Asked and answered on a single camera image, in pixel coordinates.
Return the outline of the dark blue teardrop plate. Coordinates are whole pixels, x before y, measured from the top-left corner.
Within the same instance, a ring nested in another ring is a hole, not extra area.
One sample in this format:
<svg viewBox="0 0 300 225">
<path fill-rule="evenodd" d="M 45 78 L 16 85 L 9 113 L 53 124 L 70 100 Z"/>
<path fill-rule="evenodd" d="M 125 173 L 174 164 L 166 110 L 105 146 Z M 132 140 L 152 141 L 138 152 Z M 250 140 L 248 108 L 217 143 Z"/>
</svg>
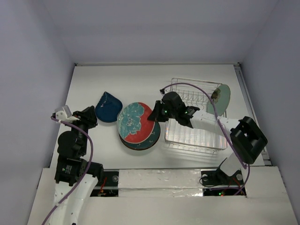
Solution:
<svg viewBox="0 0 300 225">
<path fill-rule="evenodd" d="M 95 107 L 95 114 L 100 121 L 112 123 L 117 121 L 118 114 L 122 108 L 122 102 L 105 91 Z"/>
</svg>

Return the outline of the dark teal floral plate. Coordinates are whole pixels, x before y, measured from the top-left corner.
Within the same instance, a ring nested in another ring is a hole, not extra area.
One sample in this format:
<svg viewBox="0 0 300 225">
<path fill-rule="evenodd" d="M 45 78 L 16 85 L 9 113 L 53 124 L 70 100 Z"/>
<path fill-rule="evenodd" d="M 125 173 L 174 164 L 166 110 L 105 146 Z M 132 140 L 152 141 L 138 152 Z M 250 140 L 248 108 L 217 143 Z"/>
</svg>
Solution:
<svg viewBox="0 0 300 225">
<path fill-rule="evenodd" d="M 119 138 L 120 138 L 121 142 L 129 149 L 146 150 L 146 149 L 151 148 L 152 146 L 154 146 L 157 143 L 157 141 L 159 140 L 159 137 L 160 137 L 160 133 L 161 133 L 160 124 L 158 122 L 155 122 L 155 126 L 152 130 L 152 133 L 145 141 L 143 141 L 141 143 L 129 143 L 129 142 L 126 142 L 125 140 L 123 140 L 121 138 L 121 136 L 119 136 Z"/>
</svg>

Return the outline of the red and teal glazed plate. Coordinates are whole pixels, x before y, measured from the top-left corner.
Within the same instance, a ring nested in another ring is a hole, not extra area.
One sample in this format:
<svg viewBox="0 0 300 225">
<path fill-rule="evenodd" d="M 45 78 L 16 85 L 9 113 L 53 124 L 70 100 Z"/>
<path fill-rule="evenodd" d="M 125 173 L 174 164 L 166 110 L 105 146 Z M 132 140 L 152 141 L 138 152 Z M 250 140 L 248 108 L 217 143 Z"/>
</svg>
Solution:
<svg viewBox="0 0 300 225">
<path fill-rule="evenodd" d="M 132 144 L 144 142 L 152 133 L 155 122 L 148 120 L 152 110 L 142 102 L 134 102 L 121 110 L 117 117 L 120 137 Z"/>
</svg>

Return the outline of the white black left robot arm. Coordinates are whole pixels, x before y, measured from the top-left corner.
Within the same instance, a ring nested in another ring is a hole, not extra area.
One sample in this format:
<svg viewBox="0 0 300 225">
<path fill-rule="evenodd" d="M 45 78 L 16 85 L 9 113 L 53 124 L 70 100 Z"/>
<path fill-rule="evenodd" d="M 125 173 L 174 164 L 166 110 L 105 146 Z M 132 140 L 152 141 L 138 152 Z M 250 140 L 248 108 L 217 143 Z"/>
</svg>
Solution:
<svg viewBox="0 0 300 225">
<path fill-rule="evenodd" d="M 51 120 L 71 129 L 58 137 L 53 207 L 42 223 L 77 225 L 92 190 L 104 180 L 103 165 L 83 159 L 88 147 L 91 156 L 94 152 L 88 130 L 98 124 L 95 108 L 89 106 L 82 111 L 71 112 L 65 105 L 55 110 Z"/>
</svg>

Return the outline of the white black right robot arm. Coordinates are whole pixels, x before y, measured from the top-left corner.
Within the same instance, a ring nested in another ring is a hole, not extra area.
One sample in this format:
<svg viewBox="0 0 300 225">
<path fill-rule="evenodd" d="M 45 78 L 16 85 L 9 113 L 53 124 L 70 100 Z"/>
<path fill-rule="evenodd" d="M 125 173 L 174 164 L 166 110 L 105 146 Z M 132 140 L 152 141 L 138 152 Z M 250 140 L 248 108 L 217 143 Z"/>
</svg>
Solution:
<svg viewBox="0 0 300 225">
<path fill-rule="evenodd" d="M 229 185 L 237 171 L 252 165 L 268 143 L 252 118 L 245 116 L 237 120 L 210 114 L 198 107 L 185 105 L 176 92 L 166 93 L 156 101 L 148 117 L 148 120 L 157 122 L 169 119 L 175 119 L 182 126 L 221 135 L 233 150 L 216 170 L 202 177 L 202 183 L 206 186 Z"/>
</svg>

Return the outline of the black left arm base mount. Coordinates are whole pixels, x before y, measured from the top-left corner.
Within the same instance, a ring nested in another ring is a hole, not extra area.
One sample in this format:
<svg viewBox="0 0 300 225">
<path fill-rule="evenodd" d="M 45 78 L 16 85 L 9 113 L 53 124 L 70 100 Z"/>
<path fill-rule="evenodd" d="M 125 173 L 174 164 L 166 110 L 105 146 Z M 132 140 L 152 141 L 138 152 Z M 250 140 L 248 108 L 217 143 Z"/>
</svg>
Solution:
<svg viewBox="0 0 300 225">
<path fill-rule="evenodd" d="M 118 197 L 119 170 L 104 171 L 104 179 L 92 190 L 90 197 Z"/>
</svg>

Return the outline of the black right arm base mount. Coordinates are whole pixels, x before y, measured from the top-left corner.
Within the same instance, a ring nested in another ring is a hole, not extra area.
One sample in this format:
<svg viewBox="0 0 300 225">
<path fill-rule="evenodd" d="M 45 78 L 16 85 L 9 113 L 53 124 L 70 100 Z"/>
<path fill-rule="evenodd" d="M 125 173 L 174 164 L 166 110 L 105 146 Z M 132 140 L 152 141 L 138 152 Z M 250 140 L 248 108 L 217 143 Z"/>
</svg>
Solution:
<svg viewBox="0 0 300 225">
<path fill-rule="evenodd" d="M 230 186 L 233 184 L 231 177 L 227 176 L 224 172 L 217 170 L 201 170 L 199 183 L 207 188 Z"/>
</svg>

